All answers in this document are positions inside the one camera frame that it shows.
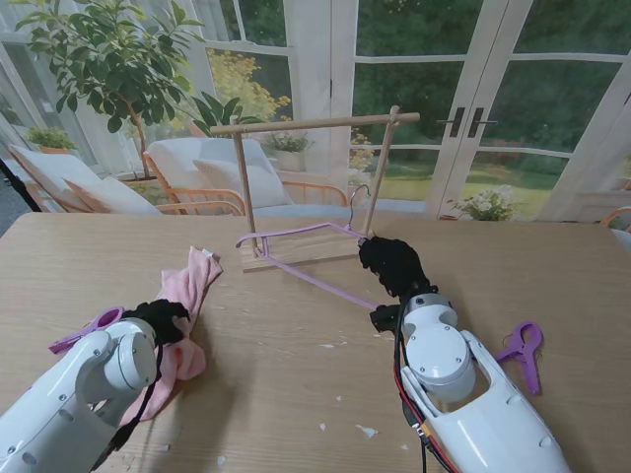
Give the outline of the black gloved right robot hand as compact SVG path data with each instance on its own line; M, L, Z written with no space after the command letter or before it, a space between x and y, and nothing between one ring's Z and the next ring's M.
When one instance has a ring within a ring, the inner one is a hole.
M417 252L403 240L381 236L364 239L359 244L359 258L393 298L407 300L438 293L438 287L425 275Z

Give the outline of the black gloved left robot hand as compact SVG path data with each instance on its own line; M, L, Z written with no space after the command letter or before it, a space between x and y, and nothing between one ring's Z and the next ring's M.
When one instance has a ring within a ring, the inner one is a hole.
M125 310L121 318L137 318L148 323L155 332L155 342L159 346L181 341L184 333L175 323L181 319L190 320L189 312L182 303L165 299L141 303L135 309Z

